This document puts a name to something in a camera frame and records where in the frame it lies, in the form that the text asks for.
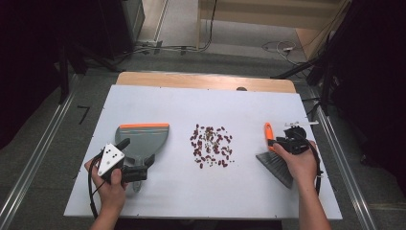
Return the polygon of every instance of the brush bristles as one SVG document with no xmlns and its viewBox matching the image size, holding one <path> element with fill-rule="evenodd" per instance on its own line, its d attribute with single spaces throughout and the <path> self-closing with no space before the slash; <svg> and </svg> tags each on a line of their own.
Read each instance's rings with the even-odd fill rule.
<svg viewBox="0 0 406 230">
<path fill-rule="evenodd" d="M 287 188 L 292 188 L 293 177 L 287 168 L 286 162 L 274 151 L 268 151 L 256 155 L 260 163 L 277 177 Z"/>
</svg>

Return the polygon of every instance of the white tabletop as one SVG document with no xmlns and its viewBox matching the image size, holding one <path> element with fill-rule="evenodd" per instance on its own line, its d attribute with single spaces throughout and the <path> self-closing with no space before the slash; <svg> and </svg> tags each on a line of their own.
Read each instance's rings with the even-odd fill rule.
<svg viewBox="0 0 406 230">
<path fill-rule="evenodd" d="M 256 154 L 267 151 L 264 124 L 284 136 L 285 123 L 308 122 L 294 93 L 113 85 L 82 165 L 122 124 L 169 123 L 169 137 L 148 170 L 139 193 L 127 189 L 122 217 L 177 219 L 288 219 L 299 216 L 296 185 L 285 188 Z M 191 136 L 196 128 L 224 127 L 233 139 L 227 167 L 195 162 Z M 307 138 L 314 140 L 309 126 Z M 341 219 L 325 166 L 320 199 L 328 219 Z M 92 217 L 87 171 L 81 168 L 65 216 Z M 95 195 L 97 207 L 99 197 Z"/>
</svg>

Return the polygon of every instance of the pile of beans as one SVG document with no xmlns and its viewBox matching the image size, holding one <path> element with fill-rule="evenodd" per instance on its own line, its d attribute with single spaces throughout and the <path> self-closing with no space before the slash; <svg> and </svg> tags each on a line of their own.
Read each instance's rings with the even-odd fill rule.
<svg viewBox="0 0 406 230">
<path fill-rule="evenodd" d="M 230 149 L 232 140 L 233 136 L 229 135 L 223 126 L 213 128 L 196 124 L 191 136 L 194 162 L 200 169 L 203 169 L 204 165 L 226 168 L 230 163 L 234 163 L 231 159 L 233 150 Z"/>
</svg>

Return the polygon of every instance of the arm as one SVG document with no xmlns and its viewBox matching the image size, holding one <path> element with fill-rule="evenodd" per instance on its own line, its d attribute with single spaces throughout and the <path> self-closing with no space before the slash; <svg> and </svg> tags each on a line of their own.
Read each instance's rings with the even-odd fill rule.
<svg viewBox="0 0 406 230">
<path fill-rule="evenodd" d="M 274 144 L 275 152 L 287 164 L 299 189 L 299 223 L 300 229 L 331 229 L 325 211 L 314 188 L 316 178 L 316 160 L 311 149 L 299 155 L 293 155 L 279 144 Z"/>
<path fill-rule="evenodd" d="M 84 164 L 87 171 L 90 169 L 92 160 Z M 125 187 L 122 186 L 122 172 L 116 169 L 111 173 L 111 184 L 104 183 L 103 179 L 98 176 L 96 167 L 92 169 L 92 179 L 96 187 L 99 187 L 98 193 L 101 197 L 101 210 L 90 229 L 112 230 L 116 225 L 120 212 L 125 203 Z"/>
</svg>

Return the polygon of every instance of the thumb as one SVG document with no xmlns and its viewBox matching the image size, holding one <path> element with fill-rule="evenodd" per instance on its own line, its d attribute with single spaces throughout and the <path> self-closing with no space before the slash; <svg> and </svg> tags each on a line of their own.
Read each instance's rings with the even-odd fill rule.
<svg viewBox="0 0 406 230">
<path fill-rule="evenodd" d="M 122 183 L 122 171 L 120 169 L 115 169 L 111 173 L 111 185 L 121 185 Z"/>
<path fill-rule="evenodd" d="M 280 144 L 275 143 L 273 145 L 275 153 L 279 155 L 281 158 L 286 159 L 290 156 L 290 153 L 287 152 Z"/>
</svg>

